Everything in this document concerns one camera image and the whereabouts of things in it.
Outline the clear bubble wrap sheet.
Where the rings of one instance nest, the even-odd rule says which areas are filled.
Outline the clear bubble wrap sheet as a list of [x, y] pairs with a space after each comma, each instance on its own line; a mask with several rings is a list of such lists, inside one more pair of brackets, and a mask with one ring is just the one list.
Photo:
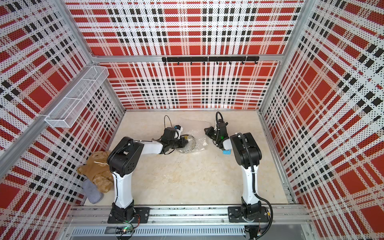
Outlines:
[[209, 145], [213, 144], [212, 140], [205, 133], [205, 129], [213, 126], [212, 123], [179, 118], [178, 125], [183, 128], [181, 138], [187, 140], [185, 147], [177, 149], [179, 153], [192, 154], [205, 151]]

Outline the yellow patterned dinner plate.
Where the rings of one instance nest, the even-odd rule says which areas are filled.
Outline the yellow patterned dinner plate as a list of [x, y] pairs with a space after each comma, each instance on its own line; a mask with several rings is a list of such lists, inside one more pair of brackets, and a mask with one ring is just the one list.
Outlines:
[[192, 135], [183, 135], [183, 138], [188, 141], [186, 146], [183, 148], [183, 153], [188, 154], [194, 152], [197, 147], [195, 137]]

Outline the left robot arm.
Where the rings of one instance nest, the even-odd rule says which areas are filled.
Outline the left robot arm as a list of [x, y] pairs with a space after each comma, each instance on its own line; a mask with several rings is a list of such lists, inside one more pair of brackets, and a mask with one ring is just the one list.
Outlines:
[[167, 127], [158, 140], [142, 141], [124, 137], [110, 153], [107, 159], [114, 179], [115, 200], [108, 219], [109, 224], [131, 223], [140, 217], [143, 223], [148, 222], [145, 214], [149, 208], [135, 210], [132, 195], [132, 176], [142, 155], [165, 155], [176, 149], [183, 149], [189, 143], [182, 135], [180, 125]]

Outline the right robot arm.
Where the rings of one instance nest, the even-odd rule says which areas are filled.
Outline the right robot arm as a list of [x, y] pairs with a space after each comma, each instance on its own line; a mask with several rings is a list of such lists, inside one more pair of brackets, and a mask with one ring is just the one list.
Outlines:
[[250, 221], [262, 212], [262, 200], [258, 194], [257, 172], [262, 152], [251, 133], [236, 133], [229, 136], [227, 122], [220, 119], [216, 127], [204, 129], [216, 147], [223, 151], [232, 151], [237, 164], [241, 167], [243, 194], [240, 216]]

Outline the brown teddy bear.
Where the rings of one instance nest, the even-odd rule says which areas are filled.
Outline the brown teddy bear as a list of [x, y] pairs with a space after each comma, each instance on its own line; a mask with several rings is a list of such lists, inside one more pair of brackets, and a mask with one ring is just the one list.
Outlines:
[[109, 151], [94, 152], [85, 165], [77, 168], [77, 173], [86, 176], [101, 193], [108, 193], [114, 186], [114, 178], [107, 164], [109, 155]]

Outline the grey cloth pouch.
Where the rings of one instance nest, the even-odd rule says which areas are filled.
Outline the grey cloth pouch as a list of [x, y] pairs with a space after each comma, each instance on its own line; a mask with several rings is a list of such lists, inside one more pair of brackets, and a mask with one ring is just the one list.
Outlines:
[[82, 187], [85, 192], [85, 196], [91, 204], [97, 204], [103, 199], [104, 194], [101, 193], [98, 190], [97, 186], [92, 183], [92, 181], [90, 181], [89, 179], [83, 182]]

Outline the black wall hook rail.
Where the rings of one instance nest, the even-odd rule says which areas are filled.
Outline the black wall hook rail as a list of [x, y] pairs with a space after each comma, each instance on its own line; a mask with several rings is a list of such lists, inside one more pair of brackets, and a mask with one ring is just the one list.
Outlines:
[[259, 56], [235, 57], [162, 57], [163, 63], [205, 63], [205, 62], [258, 62]]

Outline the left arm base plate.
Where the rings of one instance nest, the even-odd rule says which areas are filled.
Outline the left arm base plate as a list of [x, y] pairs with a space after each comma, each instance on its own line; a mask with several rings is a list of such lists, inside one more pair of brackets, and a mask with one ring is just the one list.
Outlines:
[[111, 210], [107, 223], [108, 224], [146, 224], [149, 219], [151, 208], [134, 208], [133, 216], [124, 219], [119, 217], [115, 210]]

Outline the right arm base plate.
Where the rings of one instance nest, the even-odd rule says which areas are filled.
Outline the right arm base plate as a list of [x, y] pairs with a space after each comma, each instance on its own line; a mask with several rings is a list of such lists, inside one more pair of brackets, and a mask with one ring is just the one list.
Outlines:
[[230, 223], [268, 223], [269, 212], [266, 207], [248, 211], [243, 206], [228, 207]]

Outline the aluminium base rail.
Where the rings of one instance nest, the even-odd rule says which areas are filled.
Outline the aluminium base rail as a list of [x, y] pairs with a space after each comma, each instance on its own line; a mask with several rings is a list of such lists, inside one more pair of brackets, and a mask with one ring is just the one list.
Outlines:
[[108, 224], [106, 206], [75, 207], [59, 236], [60, 240], [144, 239], [239, 239], [262, 236], [263, 240], [318, 239], [303, 205], [273, 205], [268, 223], [230, 223], [228, 207], [235, 205], [139, 206], [151, 208], [146, 224]]

